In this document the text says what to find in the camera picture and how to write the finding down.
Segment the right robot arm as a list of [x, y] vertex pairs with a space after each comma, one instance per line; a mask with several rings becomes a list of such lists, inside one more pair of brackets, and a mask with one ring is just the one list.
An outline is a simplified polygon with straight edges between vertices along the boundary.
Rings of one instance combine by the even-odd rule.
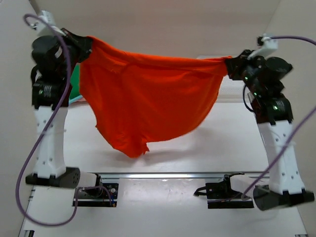
[[249, 89], [251, 110], [261, 135], [268, 167], [268, 182], [260, 175], [251, 179], [235, 175], [221, 186], [228, 198], [240, 192], [251, 198], [261, 211], [298, 206], [314, 202], [315, 195], [308, 191], [300, 177], [294, 143], [293, 113], [289, 100], [284, 96], [281, 80], [293, 66], [279, 57], [254, 56], [245, 50], [235, 58], [225, 60], [228, 77], [244, 82]]

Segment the orange t-shirt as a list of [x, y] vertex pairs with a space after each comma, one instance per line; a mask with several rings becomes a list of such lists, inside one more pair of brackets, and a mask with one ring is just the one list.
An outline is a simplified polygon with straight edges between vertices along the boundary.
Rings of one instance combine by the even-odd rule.
[[137, 158], [149, 151], [148, 143], [196, 129], [216, 102], [226, 75], [223, 57], [132, 53], [92, 38], [92, 52], [80, 65], [79, 91], [103, 138]]

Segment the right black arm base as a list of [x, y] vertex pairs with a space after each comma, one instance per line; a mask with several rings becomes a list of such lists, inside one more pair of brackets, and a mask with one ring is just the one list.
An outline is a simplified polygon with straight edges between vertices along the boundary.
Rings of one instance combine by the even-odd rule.
[[230, 178], [237, 175], [244, 173], [225, 174], [220, 181], [208, 182], [204, 187], [197, 188], [193, 195], [206, 196], [208, 209], [253, 209], [253, 201], [242, 200], [242, 194], [231, 187]]

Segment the teal folded t-shirt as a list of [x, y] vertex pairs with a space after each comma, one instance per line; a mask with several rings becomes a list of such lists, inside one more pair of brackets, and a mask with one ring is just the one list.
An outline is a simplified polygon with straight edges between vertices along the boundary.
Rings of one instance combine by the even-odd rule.
[[76, 102], [84, 102], [84, 101], [85, 101], [85, 98], [82, 95], [80, 95], [73, 99], [70, 99], [69, 104], [76, 103]]

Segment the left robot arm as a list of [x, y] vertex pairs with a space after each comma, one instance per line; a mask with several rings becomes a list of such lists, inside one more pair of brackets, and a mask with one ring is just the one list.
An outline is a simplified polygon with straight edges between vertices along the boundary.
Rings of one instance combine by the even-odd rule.
[[91, 53], [92, 41], [68, 31], [65, 36], [40, 36], [32, 43], [35, 66], [31, 72], [32, 106], [37, 120], [39, 141], [32, 154], [35, 167], [27, 175], [28, 185], [74, 189], [86, 187], [97, 197], [103, 184], [93, 173], [67, 167], [64, 161], [65, 120], [71, 93], [70, 77], [78, 62]]

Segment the aluminium rail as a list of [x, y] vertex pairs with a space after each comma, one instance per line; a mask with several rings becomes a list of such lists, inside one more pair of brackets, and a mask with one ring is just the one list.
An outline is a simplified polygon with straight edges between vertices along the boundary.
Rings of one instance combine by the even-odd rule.
[[221, 179], [229, 172], [99, 173], [103, 179]]

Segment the green folded t-shirt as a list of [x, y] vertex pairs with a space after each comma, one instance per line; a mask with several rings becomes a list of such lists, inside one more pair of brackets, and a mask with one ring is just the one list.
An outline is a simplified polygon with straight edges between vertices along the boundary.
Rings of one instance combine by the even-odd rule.
[[70, 83], [72, 86], [72, 90], [69, 97], [70, 100], [74, 100], [80, 96], [79, 77], [80, 77], [80, 67], [79, 67], [79, 64], [77, 64], [73, 70], [71, 80], [70, 80]]

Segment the white plastic mesh basket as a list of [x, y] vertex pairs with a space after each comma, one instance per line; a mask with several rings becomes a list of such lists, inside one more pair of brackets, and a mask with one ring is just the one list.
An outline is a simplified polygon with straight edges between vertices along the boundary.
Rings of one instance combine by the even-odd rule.
[[244, 82], [231, 80], [227, 72], [225, 60], [231, 56], [197, 57], [192, 67], [184, 74], [184, 83], [180, 83], [177, 95], [189, 102], [190, 108], [196, 104], [197, 109], [204, 107], [210, 110], [215, 103], [241, 103], [244, 99]]

